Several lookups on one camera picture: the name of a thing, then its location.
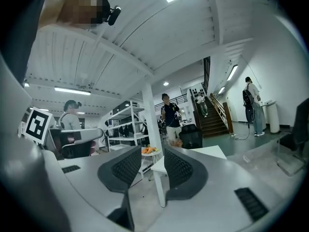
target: trash can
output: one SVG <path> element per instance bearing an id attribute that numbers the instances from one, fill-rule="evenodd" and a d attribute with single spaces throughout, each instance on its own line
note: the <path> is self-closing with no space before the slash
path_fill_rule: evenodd
<path id="1" fill-rule="evenodd" d="M 270 133 L 278 133 L 280 130 L 280 126 L 276 102 L 272 101 L 270 103 L 267 103 L 266 110 L 270 125 Z"/>

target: white ceiling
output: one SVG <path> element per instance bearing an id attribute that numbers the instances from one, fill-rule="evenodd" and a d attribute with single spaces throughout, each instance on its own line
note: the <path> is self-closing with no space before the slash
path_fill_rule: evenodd
<path id="1" fill-rule="evenodd" d="M 122 9 L 114 26 L 90 31 L 47 26 L 38 31 L 27 71 L 33 105 L 58 115 L 74 99 L 83 104 L 86 116 L 102 116 L 146 82 L 160 84 L 185 66 L 221 54 L 219 64 L 211 67 L 215 89 L 228 61 L 237 63 L 244 42 L 251 40 L 253 4 L 267 0 L 109 2 Z M 92 95 L 59 93 L 55 86 Z"/>

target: jeans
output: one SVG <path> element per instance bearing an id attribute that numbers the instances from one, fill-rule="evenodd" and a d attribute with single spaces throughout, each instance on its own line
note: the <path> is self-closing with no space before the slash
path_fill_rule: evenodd
<path id="1" fill-rule="evenodd" d="M 263 132 L 262 129 L 262 118 L 261 118 L 261 106 L 255 102 L 253 102 L 252 107 L 254 109 L 254 121 L 253 121 L 253 127 L 254 127 L 254 133 L 261 134 Z"/>
<path id="2" fill-rule="evenodd" d="M 202 111 L 202 115 L 203 116 L 206 116 L 206 114 L 208 114 L 208 109 L 207 109 L 207 106 L 206 106 L 206 103 L 203 101 L 199 104 L 199 107 L 201 108 L 201 111 Z"/>

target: stair railing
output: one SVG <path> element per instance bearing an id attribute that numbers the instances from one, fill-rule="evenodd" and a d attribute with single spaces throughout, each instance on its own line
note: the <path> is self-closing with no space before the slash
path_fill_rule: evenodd
<path id="1" fill-rule="evenodd" d="M 217 113 L 220 115 L 222 121 L 225 123 L 228 132 L 234 133 L 233 130 L 233 123 L 230 115 L 230 111 L 228 109 L 227 103 L 223 102 L 221 104 L 214 96 L 213 94 L 210 94 L 210 101 L 213 104 L 214 108 L 216 109 Z"/>

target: staircase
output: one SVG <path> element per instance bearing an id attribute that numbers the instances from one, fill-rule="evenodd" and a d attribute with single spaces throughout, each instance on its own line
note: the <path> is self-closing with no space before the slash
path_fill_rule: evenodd
<path id="1" fill-rule="evenodd" d="M 208 115 L 206 118 L 202 115 L 199 105 L 197 104 L 198 116 L 201 124 L 201 130 L 203 132 L 203 137 L 213 137 L 223 134 L 229 134 L 221 117 L 215 110 L 212 103 L 205 98 L 205 103 L 208 108 Z"/>

